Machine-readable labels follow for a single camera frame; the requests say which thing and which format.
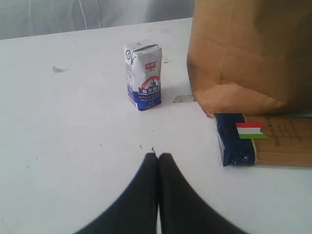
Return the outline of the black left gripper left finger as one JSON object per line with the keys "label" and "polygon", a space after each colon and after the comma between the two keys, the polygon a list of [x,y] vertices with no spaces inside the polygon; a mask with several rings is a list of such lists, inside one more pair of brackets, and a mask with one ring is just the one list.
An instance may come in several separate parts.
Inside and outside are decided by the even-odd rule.
{"label": "black left gripper left finger", "polygon": [[78,234],[155,234],[158,212],[158,158],[147,153],[123,193]]}

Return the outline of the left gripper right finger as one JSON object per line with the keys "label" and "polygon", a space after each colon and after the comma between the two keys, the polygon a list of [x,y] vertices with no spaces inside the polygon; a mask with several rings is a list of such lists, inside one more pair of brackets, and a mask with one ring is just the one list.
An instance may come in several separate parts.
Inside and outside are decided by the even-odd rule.
{"label": "left gripper right finger", "polygon": [[190,186],[170,153],[159,164],[159,209],[163,234],[242,234]]}

